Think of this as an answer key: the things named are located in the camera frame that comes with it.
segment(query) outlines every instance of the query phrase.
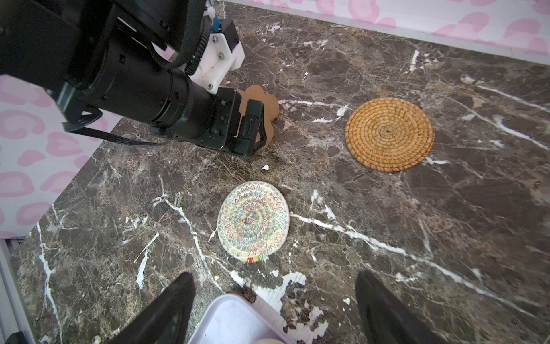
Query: black cylinder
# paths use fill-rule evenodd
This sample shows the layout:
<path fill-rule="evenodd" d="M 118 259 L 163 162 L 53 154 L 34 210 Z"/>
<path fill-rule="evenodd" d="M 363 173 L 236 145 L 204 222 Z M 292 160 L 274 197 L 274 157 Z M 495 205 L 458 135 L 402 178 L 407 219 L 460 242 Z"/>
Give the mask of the black cylinder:
<path fill-rule="evenodd" d="M 111 35 L 84 101 L 185 138 L 204 133 L 214 113 L 205 89 L 181 70 L 158 66 L 147 48 L 120 30 Z"/>

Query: brown wicker trivet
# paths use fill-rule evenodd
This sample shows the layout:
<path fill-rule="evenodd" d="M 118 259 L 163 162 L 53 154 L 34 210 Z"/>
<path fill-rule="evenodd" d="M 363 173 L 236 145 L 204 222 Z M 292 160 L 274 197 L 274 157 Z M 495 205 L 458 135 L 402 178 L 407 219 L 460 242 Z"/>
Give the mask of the brown wicker trivet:
<path fill-rule="evenodd" d="M 424 111 L 399 98 L 364 103 L 345 127 L 345 141 L 353 157 L 386 172 L 405 170 L 424 160 L 434 138 Z"/>

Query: robotic arm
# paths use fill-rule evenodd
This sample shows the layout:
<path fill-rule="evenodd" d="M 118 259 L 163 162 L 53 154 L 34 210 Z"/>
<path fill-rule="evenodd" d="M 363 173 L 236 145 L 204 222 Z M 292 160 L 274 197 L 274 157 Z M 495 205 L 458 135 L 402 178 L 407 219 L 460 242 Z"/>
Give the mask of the robotic arm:
<path fill-rule="evenodd" d="M 153 44 L 173 47 L 175 58 L 166 61 Z M 0 74 L 45 88 L 67 132 L 162 145 L 86 128 L 104 109 L 146 123 L 167 140 L 251 157 L 266 142 L 263 104 L 249 101 L 241 118 L 239 93 L 218 87 L 243 59 L 233 21 L 220 22 L 210 0 L 0 4 Z"/>

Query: black object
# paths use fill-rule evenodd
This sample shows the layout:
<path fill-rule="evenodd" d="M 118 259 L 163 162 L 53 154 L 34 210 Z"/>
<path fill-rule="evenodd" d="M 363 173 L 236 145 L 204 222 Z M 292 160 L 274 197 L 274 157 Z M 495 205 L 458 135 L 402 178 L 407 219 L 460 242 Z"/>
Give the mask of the black object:
<path fill-rule="evenodd" d="M 205 4 L 0 1 L 0 74 L 46 88 L 68 132 L 135 146 L 162 145 L 84 128 L 93 117 L 87 113 L 104 109 L 146 123 L 167 140 L 250 157 L 265 145 L 255 141 L 258 132 L 265 136 L 263 125 L 257 125 L 263 121 L 263 107 L 249 103 L 252 107 L 240 124 L 246 133 L 238 133 L 241 96 L 224 88 L 211 95 L 176 68 L 188 63 L 186 70 L 194 73 L 202 57 L 211 26 L 203 17 Z M 224 20 L 220 30 L 233 50 L 239 42 L 234 23 Z M 171 45 L 178 56 L 167 62 L 152 43 L 162 49 Z"/>
<path fill-rule="evenodd" d="M 183 343 L 194 298 L 193 276 L 184 272 L 109 344 Z"/>
<path fill-rule="evenodd" d="M 368 344 L 447 344 L 371 272 L 359 273 L 355 295 Z"/>
<path fill-rule="evenodd" d="M 12 333 L 4 344 L 27 344 L 27 339 L 23 332 L 16 332 Z"/>

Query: pink and white fabric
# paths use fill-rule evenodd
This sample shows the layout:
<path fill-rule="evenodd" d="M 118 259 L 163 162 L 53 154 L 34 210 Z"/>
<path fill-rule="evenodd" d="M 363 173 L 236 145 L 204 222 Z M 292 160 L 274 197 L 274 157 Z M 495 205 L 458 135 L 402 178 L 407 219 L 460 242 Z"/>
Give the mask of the pink and white fabric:
<path fill-rule="evenodd" d="M 90 128 L 110 132 L 119 119 L 104 111 Z M 99 147 L 62 121 L 40 87 L 0 75 L 0 238 L 26 236 Z"/>
<path fill-rule="evenodd" d="M 550 0 L 230 1 L 550 64 Z"/>

